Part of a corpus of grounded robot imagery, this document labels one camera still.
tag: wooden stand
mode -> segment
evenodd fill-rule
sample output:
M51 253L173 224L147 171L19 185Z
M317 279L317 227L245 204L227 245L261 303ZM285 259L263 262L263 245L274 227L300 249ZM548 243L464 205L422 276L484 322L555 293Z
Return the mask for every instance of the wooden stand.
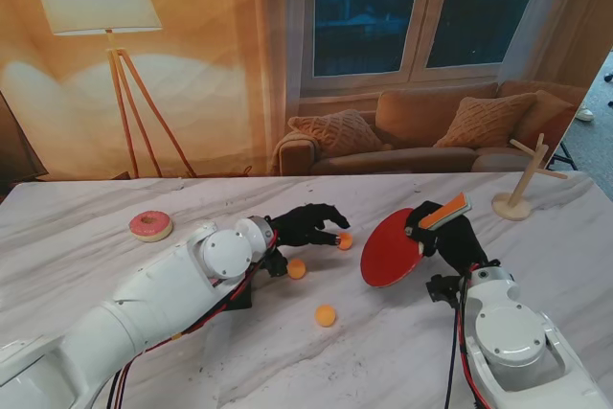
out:
M149 142L149 138L147 136L147 131L145 130L145 126L143 125L143 122L141 121L141 117L139 116L138 109L136 108L136 104L134 103L134 98L132 97L132 92L130 91L130 87L127 82L127 77L125 76L125 70L122 64L122 59L125 65L127 66L127 69L130 71L130 74L134 78L134 81L136 82L139 89L141 90L141 93L143 94L145 101L147 101L149 108L155 114L155 117L157 118L158 122L164 128L164 130L166 131L166 134L169 136L170 141L174 145L174 148L179 154L179 157L181 157L183 164L188 169L189 175L191 177L196 177L196 174L192 166L188 162L187 158L185 158L185 154L183 153L183 150L179 146L179 143L177 142L176 138L172 134L172 131L170 131L168 124L162 117L162 114L160 114L159 110L157 110L157 107L155 106L153 99L151 98L149 92L147 91L147 88L145 87L145 84L143 83L141 76L138 74L138 71L136 70L136 67L134 66L134 63L132 62L132 59L130 58L129 54L123 48L119 48L119 49L115 48L114 46L115 43L113 40L113 33L111 30L106 30L106 36L108 37L108 40L112 45L112 48L110 48L109 50L106 50L106 55L108 57L108 65L111 68L111 77L113 79L113 86L115 87L115 95L117 96L117 104L119 106L119 111L122 116L122 125L124 126L125 141L127 142L127 150L130 156L130 162L132 163L134 178L138 178L140 176L138 173L138 164L136 162L136 156L134 155L134 146L132 145L132 137L130 135L130 128L127 122L127 116L125 114L124 98L122 96L122 86L124 87L125 96L127 97L127 101L130 105L130 109L132 110L132 114L134 115L134 120L136 121L136 125L138 126L138 129L141 132L141 136L143 136L143 140L145 141L145 146L147 147L149 158L151 159L151 162L153 163L153 166L155 167L155 171L157 172L158 177L162 177L162 172L160 170L160 166L157 163L157 159L155 158L155 154L153 153L153 148L151 147L151 143Z
M517 183L517 186L515 186L512 193L498 193L491 200L491 207L500 217L508 220L524 220L530 215L532 206L522 197L522 194L526 191L530 180L533 178L536 172L557 177L559 179L566 179L568 177L566 174L562 174L561 172L543 170L538 167L549 149L548 146L543 144L543 136L543 133L538 136L536 150L527 148L518 141L511 139L512 145L526 153L529 153L533 159L528 167L526 167L526 170L522 174L521 179L519 179L519 182Z

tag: donut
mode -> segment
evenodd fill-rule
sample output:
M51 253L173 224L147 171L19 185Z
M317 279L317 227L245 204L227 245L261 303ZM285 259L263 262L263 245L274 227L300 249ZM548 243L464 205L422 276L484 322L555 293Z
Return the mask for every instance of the donut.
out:
M140 241L165 239L172 232L170 216L161 211L145 211L130 220L130 232Z

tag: ping pong ball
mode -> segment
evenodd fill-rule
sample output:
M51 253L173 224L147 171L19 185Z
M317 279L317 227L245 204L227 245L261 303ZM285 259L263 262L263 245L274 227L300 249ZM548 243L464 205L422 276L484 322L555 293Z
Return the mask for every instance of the ping pong ball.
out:
M340 242L338 243L338 249L348 250L353 245L353 236L352 234L348 234L346 232L338 234L340 238Z
M336 320L336 311L331 306L319 306L315 310L315 321L319 326L329 328Z
M307 267L300 259L292 259L287 265L287 275L292 280L300 280L305 276Z

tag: wooden mug tree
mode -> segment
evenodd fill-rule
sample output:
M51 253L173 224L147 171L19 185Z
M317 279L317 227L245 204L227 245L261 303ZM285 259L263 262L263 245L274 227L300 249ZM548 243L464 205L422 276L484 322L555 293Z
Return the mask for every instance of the wooden mug tree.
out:
M512 145L530 154L533 159L524 170L521 179L519 179L519 182L515 186L512 193L497 193L491 200L491 207L500 217L508 220L524 220L530 215L532 206L522 196L522 194L526 191L530 180L533 178L536 172L557 177L559 179L566 179L568 177L566 174L562 174L561 172L554 172L539 168L540 162L543 160L547 150L549 149L549 146L543 144L543 138L544 134L540 133L538 135L535 150L527 148L520 142L511 139Z

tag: white robotic arm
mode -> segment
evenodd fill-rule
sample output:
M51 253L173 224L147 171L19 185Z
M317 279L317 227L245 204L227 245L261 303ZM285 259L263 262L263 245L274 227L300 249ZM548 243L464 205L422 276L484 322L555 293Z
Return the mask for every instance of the white robotic arm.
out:
M0 409L89 409L135 356L186 331L243 282L274 243L262 217L201 225L139 268L64 335L0 350Z
M518 302L503 268L472 272L465 345L479 393L497 409L611 409L596 382L544 313Z

